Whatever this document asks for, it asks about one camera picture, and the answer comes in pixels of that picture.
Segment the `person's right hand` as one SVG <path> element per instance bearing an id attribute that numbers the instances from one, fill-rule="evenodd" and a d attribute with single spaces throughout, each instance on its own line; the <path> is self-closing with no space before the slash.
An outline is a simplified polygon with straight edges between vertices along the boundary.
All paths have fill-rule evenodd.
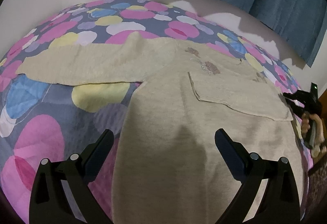
<path id="1" fill-rule="evenodd" d="M 314 163 L 326 154 L 326 128 L 323 120 L 317 115 L 304 112 L 301 122 L 301 135 L 304 144 L 309 148 Z"/>

